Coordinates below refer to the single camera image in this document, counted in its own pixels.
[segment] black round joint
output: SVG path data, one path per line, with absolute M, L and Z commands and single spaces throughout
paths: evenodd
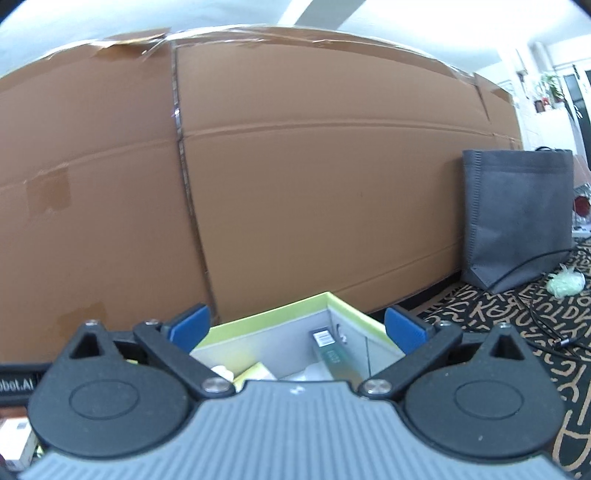
M 469 362 L 429 372 L 410 386 L 404 409 L 429 443 L 460 458 L 505 461 L 555 438 L 564 405 L 509 330 L 495 329 Z
M 130 364 L 104 343 L 77 352 L 56 360 L 29 402 L 45 445 L 82 458 L 120 458 L 160 445 L 184 423 L 189 397 L 171 375 Z

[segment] metal screw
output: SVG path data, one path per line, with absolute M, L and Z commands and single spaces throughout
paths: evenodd
M 230 390 L 232 384 L 222 377 L 211 377 L 202 383 L 207 393 L 224 393 Z
M 363 384 L 363 389 L 370 395 L 384 395 L 392 390 L 392 384 L 382 378 L 373 378 Z

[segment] blue gripper pad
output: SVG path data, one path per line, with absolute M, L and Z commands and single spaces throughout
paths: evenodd
M 432 325 L 396 305 L 386 309 L 384 325 L 388 337 L 407 355 L 435 334 Z
M 171 343 L 191 353 L 209 332 L 210 318 L 209 307 L 198 303 L 166 322 L 161 331 Z

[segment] gray gripper base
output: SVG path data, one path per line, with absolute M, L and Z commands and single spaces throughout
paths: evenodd
M 384 401 L 344 382 L 248 382 L 204 402 L 168 443 L 132 458 L 48 453 L 23 480 L 564 480 L 544 456 L 503 465 L 449 458 L 421 443 Z

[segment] white ceiling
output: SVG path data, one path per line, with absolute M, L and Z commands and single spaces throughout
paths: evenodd
M 571 0 L 366 0 L 340 30 L 404 43 L 473 72 L 501 61 L 503 42 L 591 34 L 591 19 Z
M 501 42 L 539 40 L 550 44 L 591 34 L 591 19 L 570 0 L 366 0 L 356 11 L 362 0 L 313 2 L 320 4 L 315 11 L 322 10 L 324 17 L 312 21 L 314 26 L 325 24 L 334 11 L 342 31 L 403 43 L 469 72 L 499 61 L 496 45 Z M 228 24 L 276 24 L 282 17 L 286 19 L 286 12 L 291 16 L 287 22 L 295 23 L 309 3 L 25 0 L 0 25 L 0 76 L 73 41 L 159 27 L 180 31 Z M 354 13 L 341 24 L 344 5 Z

